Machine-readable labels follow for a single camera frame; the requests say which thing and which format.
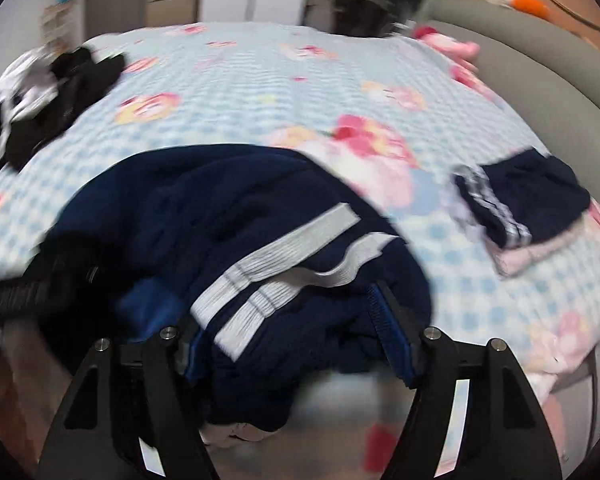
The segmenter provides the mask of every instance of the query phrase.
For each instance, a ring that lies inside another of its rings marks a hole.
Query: pink clothing
[[[555,251],[570,245],[583,231],[584,222],[580,219],[561,235],[542,244],[504,251],[487,237],[485,237],[484,243],[498,274],[504,278],[512,278],[534,263],[544,260]]]

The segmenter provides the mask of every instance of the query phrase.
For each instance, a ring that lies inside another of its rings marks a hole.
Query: metal screw
[[[442,332],[440,332],[440,329],[434,326],[428,326],[426,329],[424,329],[424,337],[431,341],[435,341],[436,339],[440,339],[442,337]]]
[[[168,341],[178,335],[178,329],[174,326],[168,326],[160,330],[160,338]]]
[[[507,349],[507,344],[502,339],[491,340],[491,346],[496,352],[504,352]]]
[[[94,346],[98,352],[104,352],[105,350],[109,349],[109,346],[111,346],[111,341],[109,341],[106,337],[103,337],[102,339],[98,339]]]

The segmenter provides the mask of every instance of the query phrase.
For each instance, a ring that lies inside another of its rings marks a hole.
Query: bed
[[[446,58],[404,37],[208,23],[89,40],[97,58],[123,52],[128,67],[22,172],[0,173],[0,277],[26,267],[81,186],[134,153],[223,142],[300,150],[404,234],[432,286],[433,324],[456,340],[507,341],[566,432],[555,434],[569,472],[600,434],[600,206],[572,246],[501,280],[446,205],[452,165],[529,146],[572,165],[600,203],[600,53],[536,18],[474,0],[426,0],[418,20],[479,43],[480,78],[497,95],[486,99],[453,81]],[[441,473],[458,453],[466,396],[461,383]],[[567,409],[583,399],[591,413],[568,420]],[[279,435],[213,458],[221,475],[256,468],[259,476],[271,466],[277,476],[368,478],[365,435],[378,422],[400,426],[409,400],[383,371],[322,376]],[[582,418],[590,430],[584,444]]]

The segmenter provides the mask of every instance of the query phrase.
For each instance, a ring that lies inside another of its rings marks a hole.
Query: pink cloth
[[[503,251],[489,238],[485,237],[484,243],[498,274],[504,278],[512,278],[534,263],[573,243],[583,230],[584,221],[580,219],[561,235],[542,244]]]
[[[473,41],[463,43],[450,36],[440,34],[435,28],[427,26],[414,30],[412,38],[429,45],[461,67],[474,73],[477,72],[477,68],[470,62],[480,52],[480,45],[477,43]]]

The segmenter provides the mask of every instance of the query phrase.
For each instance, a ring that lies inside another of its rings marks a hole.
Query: orange object
[[[510,0],[509,6],[549,21],[549,8],[540,0]]]

